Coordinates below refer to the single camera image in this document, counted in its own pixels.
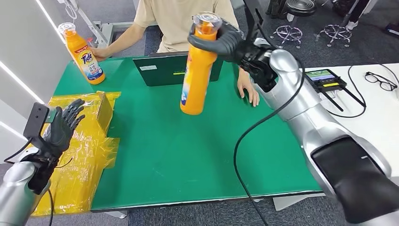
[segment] chair base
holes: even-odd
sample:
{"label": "chair base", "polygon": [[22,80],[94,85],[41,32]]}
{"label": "chair base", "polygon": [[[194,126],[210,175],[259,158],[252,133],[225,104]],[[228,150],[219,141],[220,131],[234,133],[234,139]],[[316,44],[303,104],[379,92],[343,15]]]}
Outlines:
{"label": "chair base", "polygon": [[279,48],[283,48],[283,44],[286,41],[296,41],[296,42],[298,42],[298,45],[296,47],[301,48],[300,44],[301,44],[301,38],[302,38],[303,33],[298,28],[292,27],[289,25],[280,26],[273,33],[273,35],[275,35],[275,34],[278,35],[282,39],[282,42],[279,45]]}
{"label": "chair base", "polygon": [[344,44],[345,47],[349,47],[349,44],[351,43],[352,31],[350,31],[346,27],[342,27],[336,24],[327,25],[316,35],[316,41],[319,40],[322,33],[331,38],[330,42],[327,44],[328,47],[331,47],[332,43],[335,40],[346,41],[346,43]]}

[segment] bottle cap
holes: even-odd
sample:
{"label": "bottle cap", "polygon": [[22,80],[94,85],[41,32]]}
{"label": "bottle cap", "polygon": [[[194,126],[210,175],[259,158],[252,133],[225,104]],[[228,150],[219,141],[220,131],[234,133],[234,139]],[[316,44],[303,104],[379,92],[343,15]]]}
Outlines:
{"label": "bottle cap", "polygon": [[192,19],[197,30],[202,34],[213,34],[222,26],[222,19],[212,12],[201,12]]}
{"label": "bottle cap", "polygon": [[58,26],[58,30],[64,36],[69,36],[69,35],[73,35],[74,33],[76,33],[75,25],[72,24],[72,23],[69,23],[69,22],[65,22],[65,23],[60,24]]}

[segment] human hand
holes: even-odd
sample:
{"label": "human hand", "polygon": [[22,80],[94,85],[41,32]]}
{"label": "human hand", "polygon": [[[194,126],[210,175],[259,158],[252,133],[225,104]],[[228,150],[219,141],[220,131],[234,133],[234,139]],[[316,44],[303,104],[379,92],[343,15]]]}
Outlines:
{"label": "human hand", "polygon": [[249,102],[252,103],[252,106],[256,107],[259,105],[259,100],[260,100],[259,94],[255,90],[254,86],[252,85],[252,82],[249,79],[249,76],[246,72],[242,73],[240,71],[240,74],[239,74],[239,77],[237,80],[237,88],[238,88],[241,98],[245,97],[244,89],[246,89],[249,94]]}
{"label": "human hand", "polygon": [[112,55],[107,48],[90,48],[90,50],[97,61],[103,61]]}

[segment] gray carpet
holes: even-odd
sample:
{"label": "gray carpet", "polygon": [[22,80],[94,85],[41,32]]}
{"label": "gray carpet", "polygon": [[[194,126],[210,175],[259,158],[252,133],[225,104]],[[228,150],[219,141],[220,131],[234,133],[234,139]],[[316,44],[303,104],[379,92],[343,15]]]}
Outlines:
{"label": "gray carpet", "polygon": [[[270,226],[344,226],[338,203],[326,197],[305,199],[276,211],[271,199],[257,203]],[[249,201],[217,202],[129,212],[129,226],[262,226]]]}
{"label": "gray carpet", "polygon": [[[80,1],[82,9],[93,21],[126,22],[134,19],[133,2],[131,0],[96,0]],[[323,37],[315,42],[314,34],[333,23],[340,23],[341,18],[335,15],[331,5],[319,8],[311,17],[299,18],[298,27],[304,33],[301,49],[287,45],[286,50],[300,57],[307,67],[353,65],[360,63],[397,63],[399,62],[399,39],[388,36],[380,31],[388,23],[399,22],[398,0],[379,0],[375,8],[361,18],[360,24],[353,31],[351,47],[345,48],[342,43],[336,43],[331,48],[326,46],[327,39]],[[59,13],[65,21],[71,19],[64,12],[64,7],[58,5]],[[247,31],[243,8],[236,10],[240,28]],[[84,37],[92,34],[84,21],[79,17],[76,21],[78,32]],[[271,34],[277,26],[287,24],[286,20],[267,19],[265,31]],[[160,42],[160,31],[157,27],[148,28],[143,40],[128,48],[115,57],[141,56],[155,52]],[[0,177],[8,169],[6,164],[0,165]],[[344,217],[340,206],[326,197],[306,199],[282,211],[276,212],[271,199],[258,203],[264,216],[271,226],[343,226]],[[47,226],[48,218],[31,218],[29,226]],[[55,216],[53,225],[96,225],[96,226],[261,226],[262,223],[248,201],[218,202],[197,205],[184,205],[168,208],[133,210],[126,219],[118,219],[104,213],[85,213]]]}

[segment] beige t-shirt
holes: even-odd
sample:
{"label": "beige t-shirt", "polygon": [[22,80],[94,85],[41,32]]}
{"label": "beige t-shirt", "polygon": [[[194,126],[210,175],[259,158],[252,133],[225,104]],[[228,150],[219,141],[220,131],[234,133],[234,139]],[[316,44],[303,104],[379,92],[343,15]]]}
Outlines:
{"label": "beige t-shirt", "polygon": [[158,23],[164,35],[158,52],[187,51],[192,16],[203,11],[238,27],[230,0],[140,0],[135,23],[141,27]]}

